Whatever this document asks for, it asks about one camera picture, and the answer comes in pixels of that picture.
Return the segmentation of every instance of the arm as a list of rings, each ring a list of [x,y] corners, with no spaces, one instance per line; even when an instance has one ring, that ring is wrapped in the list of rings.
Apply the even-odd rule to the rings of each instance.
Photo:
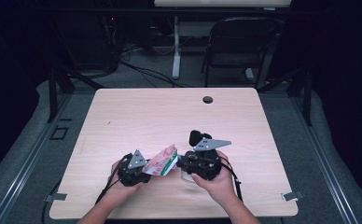
[[[112,165],[111,173],[114,171],[119,161]],[[111,183],[118,180],[118,174],[115,174]],[[95,204],[92,209],[78,221],[78,224],[89,223],[104,223],[109,214],[116,207],[123,204],[129,196],[139,190],[144,184],[139,183],[132,187],[125,187],[122,183],[118,182],[112,186],[104,195],[102,200]]]
[[[217,153],[219,157],[228,159],[222,152],[218,151]],[[259,223],[235,194],[232,176],[227,169],[221,169],[219,175],[213,180],[202,179],[196,174],[192,174],[192,178],[198,186],[206,189],[214,201],[225,210],[233,224]]]

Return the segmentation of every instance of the black chair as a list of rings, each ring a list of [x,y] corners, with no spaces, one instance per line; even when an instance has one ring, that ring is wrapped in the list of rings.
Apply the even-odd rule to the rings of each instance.
[[[205,87],[209,69],[258,68],[255,88],[258,86],[268,46],[280,34],[280,22],[268,18],[227,18],[213,26],[202,65],[205,67]]]

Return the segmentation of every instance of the black cable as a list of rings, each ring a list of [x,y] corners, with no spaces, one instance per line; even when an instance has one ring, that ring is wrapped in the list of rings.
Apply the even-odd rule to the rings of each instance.
[[[136,70],[137,72],[139,72],[140,74],[142,75],[147,75],[147,76],[150,76],[150,77],[154,77],[154,78],[157,78],[157,79],[160,79],[164,82],[167,82],[169,84],[172,84],[173,88],[174,87],[190,87],[190,88],[193,88],[192,86],[189,86],[187,84],[183,84],[183,83],[175,83],[172,81],[171,78],[167,77],[166,75],[160,73],[160,72],[157,72],[157,71],[153,71],[153,70],[150,70],[150,69],[147,69],[147,68],[143,68],[143,67],[138,67],[138,66],[135,66],[135,65],[132,65],[132,64],[129,64],[129,63],[126,63],[126,62],[123,62],[123,61],[119,61],[120,64],[123,64],[133,70]],[[149,80],[147,80],[152,86],[156,87],[153,83],[151,83]]]
[[[242,184],[242,182],[239,181],[236,174],[233,172],[233,169],[230,169],[228,165],[226,165],[226,164],[224,164],[222,162],[221,162],[221,165],[223,167],[225,167],[227,170],[229,170],[230,173],[233,175],[233,177],[234,177],[234,185],[236,187],[236,192],[237,192],[237,197],[240,199],[240,201],[243,201],[242,191],[240,190],[240,184]]]
[[[56,190],[56,188],[58,188],[60,186],[60,183],[62,182],[62,180],[59,180],[59,182],[55,185],[55,187],[53,187],[53,189],[50,191],[49,195],[52,195],[53,192]],[[42,224],[45,224],[45,211],[47,210],[47,206],[48,206],[48,202],[44,203],[44,208],[42,209],[42,214],[41,214],[41,222]]]
[[[114,183],[111,184],[112,182],[112,178],[114,177],[114,175],[117,173],[120,165],[123,163],[123,161],[126,159],[128,155],[125,155],[123,156],[123,158],[118,162],[117,166],[115,167],[114,171],[112,172],[111,176],[108,177],[108,181],[104,187],[104,189],[102,190],[102,192],[100,193],[99,197],[97,198],[96,200],[96,203],[97,204],[100,200],[102,200],[102,198],[104,197],[104,195],[106,194],[106,192],[112,187],[114,186],[116,183],[119,182],[119,180],[121,180],[121,178],[119,178],[117,181],[115,181]]]

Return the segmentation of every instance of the desk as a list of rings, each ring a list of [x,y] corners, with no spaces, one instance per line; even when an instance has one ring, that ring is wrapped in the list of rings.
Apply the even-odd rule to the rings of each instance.
[[[204,96],[213,98],[211,104]],[[54,201],[52,218],[81,218],[93,206],[111,164],[140,149],[146,159],[175,144],[191,150],[189,133],[199,130],[231,145],[227,154],[242,182],[244,203],[258,217],[289,217],[298,212],[271,129],[255,89],[101,89],[77,139],[59,186],[65,201]],[[204,189],[181,178],[176,168],[151,180],[109,218],[226,217]]]
[[[289,7],[291,0],[155,0],[155,7]],[[179,48],[178,17],[174,17],[174,63],[172,78],[180,77],[181,54]]]

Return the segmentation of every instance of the person's left hand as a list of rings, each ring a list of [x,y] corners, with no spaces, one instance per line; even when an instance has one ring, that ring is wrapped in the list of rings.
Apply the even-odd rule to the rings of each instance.
[[[114,169],[117,167],[118,163],[120,161],[115,162],[111,167],[111,173],[114,172]],[[111,180],[111,185],[118,181],[118,172],[114,174]],[[115,185],[113,185],[111,188],[109,188],[104,195],[102,200],[105,200],[107,203],[110,203],[112,207],[117,207],[120,204],[124,203],[129,196],[137,192],[144,183],[138,183],[131,187],[125,187],[120,181],[118,181]]]

